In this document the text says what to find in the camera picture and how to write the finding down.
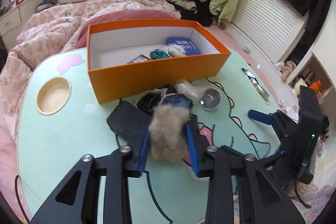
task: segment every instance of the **screw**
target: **screw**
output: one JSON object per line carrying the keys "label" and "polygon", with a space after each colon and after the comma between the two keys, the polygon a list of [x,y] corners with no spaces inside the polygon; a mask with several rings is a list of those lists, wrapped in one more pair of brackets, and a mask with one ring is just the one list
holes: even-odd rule
{"label": "screw", "polygon": [[209,145],[209,146],[207,147],[207,151],[208,151],[208,152],[216,152],[216,151],[217,151],[217,147],[214,146],[214,145]]}
{"label": "screw", "polygon": [[124,146],[122,146],[122,147],[120,148],[120,151],[121,151],[122,153],[127,153],[127,152],[129,152],[129,151],[131,151],[131,150],[132,150],[131,147],[128,146],[128,145],[124,145]]}
{"label": "screw", "polygon": [[254,160],[255,160],[255,156],[252,155],[252,154],[246,154],[246,155],[245,155],[245,159],[246,159],[247,161],[254,161]]}
{"label": "screw", "polygon": [[82,161],[89,162],[92,161],[93,157],[92,155],[86,154],[82,157]]}

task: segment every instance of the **furry object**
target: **furry object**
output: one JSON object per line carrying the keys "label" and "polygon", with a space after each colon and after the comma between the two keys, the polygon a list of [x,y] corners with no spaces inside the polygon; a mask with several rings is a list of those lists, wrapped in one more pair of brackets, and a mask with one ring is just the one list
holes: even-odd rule
{"label": "furry object", "polygon": [[183,107],[159,105],[149,126],[152,155],[156,159],[181,160],[188,153],[184,124],[189,120],[189,110]]}

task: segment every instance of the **white shutter door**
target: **white shutter door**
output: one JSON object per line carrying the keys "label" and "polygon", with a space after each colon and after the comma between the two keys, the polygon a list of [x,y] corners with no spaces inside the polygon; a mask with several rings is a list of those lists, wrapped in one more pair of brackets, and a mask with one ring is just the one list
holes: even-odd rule
{"label": "white shutter door", "polygon": [[240,0],[232,22],[276,63],[293,47],[305,17],[283,0]]}

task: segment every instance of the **table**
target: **table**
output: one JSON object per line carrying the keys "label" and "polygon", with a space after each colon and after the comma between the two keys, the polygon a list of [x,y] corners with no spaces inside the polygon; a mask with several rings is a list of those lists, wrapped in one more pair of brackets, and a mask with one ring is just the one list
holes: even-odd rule
{"label": "table", "polygon": [[[59,63],[68,55],[75,55],[74,59],[81,59],[81,62],[74,63],[65,72],[58,71]],[[263,102],[241,71],[242,67],[253,73],[248,64],[232,51],[216,77],[193,82],[216,88],[222,96],[217,109],[206,111],[196,105],[193,113],[210,131],[214,128],[213,142],[216,146],[229,145],[244,154],[264,157],[274,153],[280,142],[271,126],[250,120],[247,112],[253,108],[271,113],[278,106],[271,96],[270,104]],[[44,83],[60,73],[71,83],[70,98],[59,112],[50,116],[41,115],[36,109],[36,95]],[[211,83],[214,81],[219,82],[225,92]],[[136,99],[137,96],[133,96],[125,100],[135,103]],[[118,103],[117,100],[98,104],[86,70],[86,48],[53,55],[35,69],[26,89],[18,129],[19,174],[32,216],[82,155],[100,157],[118,148],[116,136],[106,123],[106,118]],[[251,133],[258,142],[248,138]],[[119,141],[121,145],[125,144],[123,140]],[[134,224],[147,224],[149,219],[155,224],[171,221],[176,224],[197,223],[205,217],[207,178],[196,178],[183,161],[154,160],[150,156],[146,170],[141,178],[129,179]],[[102,180],[100,193],[104,192],[104,182]],[[102,223],[103,195],[99,197],[98,223]],[[157,209],[153,199],[165,216]]]}

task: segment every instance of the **pink quilt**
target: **pink quilt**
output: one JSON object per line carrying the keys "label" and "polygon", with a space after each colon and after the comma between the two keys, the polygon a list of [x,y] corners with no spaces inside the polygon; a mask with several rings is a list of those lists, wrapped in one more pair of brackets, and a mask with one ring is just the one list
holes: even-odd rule
{"label": "pink quilt", "polygon": [[[89,0],[55,6],[34,14],[16,39],[0,74],[0,191],[24,219],[14,193],[18,174],[16,138],[23,94],[32,71],[47,57],[75,49],[83,25],[90,19],[121,10],[160,10],[180,18],[165,0]],[[20,200],[24,203],[21,186]]]}

